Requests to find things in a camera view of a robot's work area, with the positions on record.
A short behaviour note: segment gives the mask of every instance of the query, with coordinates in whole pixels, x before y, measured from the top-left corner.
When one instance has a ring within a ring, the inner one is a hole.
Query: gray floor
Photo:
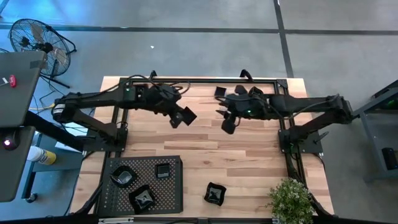
[[[287,29],[398,29],[398,3],[393,0],[280,0],[280,5]],[[45,0],[41,4],[13,0],[2,16],[3,23],[29,17],[75,26],[277,28],[271,0]],[[0,30],[0,47],[11,50],[7,32]],[[286,77],[278,34],[62,34],[78,47],[68,72],[60,77],[71,84],[71,91],[98,91],[105,75],[149,74],[151,70],[166,76],[230,77],[246,68],[254,77]],[[294,75],[304,78],[310,96],[340,93],[356,109],[397,79],[398,36],[288,35],[287,42]],[[35,96],[40,98],[48,91],[48,85],[39,82]],[[56,97],[54,93],[45,103]],[[48,113],[43,117],[50,119]],[[398,181],[365,184],[362,180],[375,170],[361,122],[332,125],[322,131],[330,131],[322,143],[336,214],[397,223]],[[27,209],[20,209],[26,208],[20,201],[0,204],[0,210],[10,211],[2,212],[0,219],[63,215],[76,178],[69,175],[62,177],[69,186],[48,177],[35,186],[65,185],[44,194],[45,203],[38,201]],[[54,206],[49,208],[51,200]]]

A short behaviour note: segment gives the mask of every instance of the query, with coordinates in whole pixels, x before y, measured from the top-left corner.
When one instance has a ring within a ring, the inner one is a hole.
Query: green plant
[[[272,199],[266,206],[272,206],[272,215],[283,224],[313,223],[309,191],[295,179],[285,179],[268,194]]]

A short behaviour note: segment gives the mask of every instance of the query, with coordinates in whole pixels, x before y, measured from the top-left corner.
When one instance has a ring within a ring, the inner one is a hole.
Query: small black container
[[[155,173],[156,173],[156,178],[158,178],[158,179],[169,178],[170,177],[170,164],[169,163],[157,164],[155,166]]]
[[[209,183],[205,195],[205,201],[221,206],[224,202],[226,188],[222,185]]]
[[[119,188],[126,188],[137,180],[137,174],[128,166],[119,166],[110,175],[110,178]]]
[[[155,204],[155,197],[149,185],[146,184],[129,193],[129,201],[134,209],[134,213],[140,214]]]

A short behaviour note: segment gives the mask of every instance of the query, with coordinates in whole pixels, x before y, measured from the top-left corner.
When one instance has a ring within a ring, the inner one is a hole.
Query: wooden table
[[[104,77],[101,90],[119,82],[120,77]],[[289,93],[307,97],[301,78],[287,79]],[[198,118],[188,127],[171,128],[169,117],[144,110],[129,111],[129,137],[122,157],[180,155],[183,161],[184,211],[179,214],[152,215],[163,217],[270,218],[267,196],[271,187],[287,177],[285,157],[279,151],[279,122],[242,119],[233,135],[221,130],[220,106],[214,100],[215,86],[232,93],[236,84],[192,83],[191,89],[178,101],[188,106]],[[253,84],[244,84],[247,89]],[[269,84],[256,84],[264,93],[274,93]],[[97,108],[95,118],[111,122],[113,107]],[[296,117],[296,124],[310,120],[311,114]],[[103,152],[87,158],[81,167],[71,212],[89,199],[98,185],[103,165]],[[333,213],[325,172],[319,158],[302,155],[309,189],[324,208]],[[224,204],[219,207],[204,201],[209,182],[227,188]]]

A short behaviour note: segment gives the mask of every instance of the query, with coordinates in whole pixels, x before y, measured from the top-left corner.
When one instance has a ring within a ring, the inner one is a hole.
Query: wire
[[[85,159],[87,159],[87,157],[91,156],[92,153],[94,153],[94,151],[87,152],[87,154],[83,157],[82,161],[84,161]]]
[[[107,93],[107,92],[113,90],[113,89],[116,88],[116,87],[119,88],[119,86],[123,86],[123,85],[126,84],[128,81],[130,81],[130,79],[132,79],[132,78],[134,78],[134,77],[143,78],[143,79],[147,80],[148,82],[150,82],[152,85],[157,86],[156,83],[154,83],[151,79],[149,79],[149,78],[147,78],[147,77],[145,77],[145,76],[143,76],[143,75],[131,75],[130,77],[128,77],[126,80],[124,80],[124,81],[121,82],[121,83],[118,83],[118,84],[116,84],[116,85],[114,85],[114,86],[112,86],[112,87],[110,87],[110,88],[107,88],[106,90],[101,91],[101,92],[99,92],[99,93],[97,93],[97,94],[90,95],[90,96],[84,96],[84,97],[81,97],[80,99],[88,99],[88,98],[100,96],[100,95],[102,95],[102,94],[104,94],[104,93]]]
[[[299,110],[297,113],[293,114],[292,116],[288,117],[287,119],[295,118],[295,117],[296,117],[297,115],[299,115],[300,113],[303,113],[303,112],[305,112],[306,110],[308,110],[308,109],[310,109],[310,108],[313,108],[314,106],[318,106],[318,105],[321,105],[321,104],[324,104],[324,103],[329,103],[329,102],[331,102],[331,101],[337,99],[338,97],[339,97],[339,94],[335,95],[335,96],[334,96],[332,99],[330,99],[330,100],[325,100],[325,101],[323,101],[323,102],[318,102],[318,103],[314,103],[314,104],[312,104],[312,105],[310,105],[310,106],[306,106],[305,108]]]
[[[238,127],[241,124],[241,118],[239,117],[237,125],[235,125],[235,128]]]
[[[43,100],[44,98],[50,96],[50,95],[53,94],[54,92],[55,92],[55,91],[51,91],[50,93],[48,93],[48,94],[46,94],[46,95],[44,95],[44,96],[42,96],[42,97],[39,98],[39,101],[40,101],[40,103],[42,104],[42,107],[43,107],[43,108],[45,108],[45,106],[44,106],[44,103],[43,103],[42,100]]]
[[[47,82],[49,84],[49,88],[52,91],[57,91],[59,92],[61,95],[65,96],[65,94],[63,94],[61,91],[59,91],[57,88],[55,88],[53,85],[51,85],[50,81],[47,81],[45,78],[43,78],[42,76],[40,76],[40,78],[42,78],[45,82]]]
[[[74,128],[74,127],[68,127],[68,126],[63,126],[64,127],[64,129],[67,131],[67,128],[72,128],[72,129],[74,129],[74,130],[76,130],[76,131],[79,131],[79,132],[81,132],[81,133],[87,133],[86,131],[82,131],[82,130],[79,130],[79,128]]]
[[[48,109],[51,109],[51,108],[53,108],[55,106],[55,104],[53,103],[53,104],[51,104],[50,106],[46,106],[46,107],[43,107],[43,108],[29,108],[30,110],[48,110]]]
[[[321,160],[321,162],[322,162],[322,165],[323,165],[323,170],[324,171],[326,171],[326,167],[325,167],[325,163],[324,163],[324,161],[323,161],[323,159],[322,159],[322,157],[320,157],[317,153],[313,153],[316,157],[318,157],[319,158],[319,160]]]
[[[119,122],[117,122],[116,124],[125,124],[125,125],[126,125],[125,128],[127,128],[127,127],[129,126],[129,123],[127,123],[127,122],[125,122],[125,121],[119,121]]]
[[[159,90],[159,84],[154,83],[150,78],[147,78],[147,77],[145,77],[145,76],[143,76],[143,75],[131,75],[130,77],[127,77],[127,79],[124,80],[124,81],[121,82],[121,83],[115,84],[114,86],[111,86],[111,87],[107,88],[106,90],[103,90],[103,91],[101,91],[101,92],[99,92],[99,93],[97,93],[97,94],[90,95],[90,96],[84,96],[84,97],[81,97],[80,99],[87,99],[87,98],[92,98],[92,97],[100,96],[100,95],[102,95],[102,94],[104,94],[104,93],[107,93],[107,92],[109,92],[109,91],[111,91],[111,90],[114,90],[115,88],[119,88],[120,86],[125,85],[127,82],[130,81],[130,79],[132,79],[132,78],[134,78],[134,77],[140,77],[140,78],[143,78],[143,79],[147,80],[150,84],[154,85],[155,88],[157,88],[157,89]],[[186,93],[186,92],[191,88],[191,83],[190,83],[189,81],[186,81],[186,82],[188,83],[188,87],[187,87],[184,91],[182,91],[181,93],[178,93],[178,94],[177,94],[177,93],[172,93],[171,91],[168,91],[168,90],[162,90],[162,91],[163,91],[163,92],[170,93],[170,94],[173,94],[173,95],[182,95],[182,94]]]
[[[174,86],[176,84],[181,84],[181,83],[188,83],[188,87],[184,91],[182,91],[181,93],[176,94],[176,93],[172,93],[172,92],[170,92],[168,90],[164,90],[164,91],[166,91],[166,92],[168,92],[170,94],[173,94],[173,95],[182,95],[182,94],[186,93],[191,88],[191,83],[189,81],[172,83],[172,84],[170,84],[170,86]],[[183,89],[182,86],[176,86],[176,88],[178,88],[177,91],[180,91],[180,90]]]
[[[264,102],[269,108],[271,108],[281,119],[285,119],[285,120],[290,120],[292,118],[295,118],[297,115],[299,115],[300,113],[305,112],[306,110],[313,108],[314,106],[318,106],[324,103],[329,103],[335,99],[337,99],[339,97],[339,94],[335,95],[332,99],[330,100],[325,100],[322,102],[318,102],[318,103],[314,103],[312,105],[306,106],[305,108],[299,110],[297,113],[293,114],[292,116],[289,116],[288,118],[284,118],[272,105],[270,105],[269,103],[267,103],[266,100],[263,99],[259,99],[259,98],[248,98],[248,99],[243,99],[243,100],[239,100],[239,99],[232,99],[232,98],[228,98],[225,96],[216,96],[215,99],[220,101],[220,99],[226,99],[226,100],[231,100],[231,101],[249,101],[249,100],[260,100],[262,102]]]
[[[65,216],[65,215],[68,214],[69,209],[70,209],[70,206],[72,205],[72,200],[73,200],[73,196],[74,196],[74,194],[75,194],[75,189],[76,189],[76,186],[77,186],[77,180],[78,180],[78,179],[79,179],[79,175],[77,175],[77,177],[76,177],[75,185],[74,185],[73,191],[72,191],[72,197],[70,198],[68,208],[67,208],[67,210],[65,211],[65,213],[63,214],[63,216]]]
[[[35,104],[36,104],[36,109],[34,108],[33,110],[36,110],[36,114],[39,114],[39,106],[37,106],[37,101],[36,101],[35,95],[33,95],[33,100],[35,101]]]
[[[294,160],[296,161],[296,160],[297,160],[297,156],[294,157],[294,156],[293,156],[293,153],[292,153],[293,147],[294,147],[294,144],[293,144],[293,143],[290,143],[290,153],[289,153],[289,154],[290,154],[291,158],[294,159]]]
[[[88,113],[88,116],[91,116],[92,112],[94,112],[95,108],[91,109],[91,111]]]
[[[183,223],[183,222],[186,222],[186,223],[198,223],[198,222],[193,221],[193,220],[175,220],[175,221],[168,222],[168,223],[163,223],[163,224],[174,224],[174,223]]]

